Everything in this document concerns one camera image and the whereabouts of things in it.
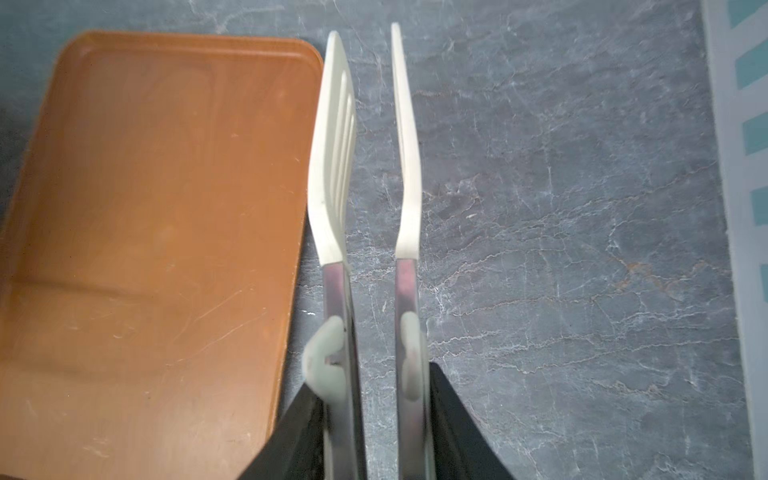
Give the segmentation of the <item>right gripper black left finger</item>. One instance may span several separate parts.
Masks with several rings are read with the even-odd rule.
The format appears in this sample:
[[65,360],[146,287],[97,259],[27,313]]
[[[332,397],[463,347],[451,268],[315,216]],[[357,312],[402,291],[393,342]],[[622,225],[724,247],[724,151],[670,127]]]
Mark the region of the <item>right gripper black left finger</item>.
[[239,479],[324,479],[323,425],[323,402],[303,384]]

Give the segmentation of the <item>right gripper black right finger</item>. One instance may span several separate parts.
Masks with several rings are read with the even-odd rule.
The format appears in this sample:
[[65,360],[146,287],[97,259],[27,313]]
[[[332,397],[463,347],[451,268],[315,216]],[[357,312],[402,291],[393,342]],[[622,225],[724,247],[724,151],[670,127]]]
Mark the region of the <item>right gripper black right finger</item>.
[[436,362],[429,363],[429,377],[436,478],[514,480]]

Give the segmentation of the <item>white steel kitchen tongs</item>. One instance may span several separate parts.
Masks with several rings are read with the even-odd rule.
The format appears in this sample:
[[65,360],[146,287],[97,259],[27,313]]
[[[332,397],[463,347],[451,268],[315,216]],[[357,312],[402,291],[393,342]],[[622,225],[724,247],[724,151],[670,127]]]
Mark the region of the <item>white steel kitchen tongs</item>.
[[[430,420],[426,328],[419,318],[418,259],[422,218],[421,159],[402,33],[391,26],[391,57],[403,179],[395,247],[395,366],[398,473],[436,476]],[[327,479],[366,478],[360,378],[345,215],[357,137],[355,92],[337,32],[328,37],[310,152],[307,210],[322,269],[324,320],[302,354],[305,384],[324,408]]]

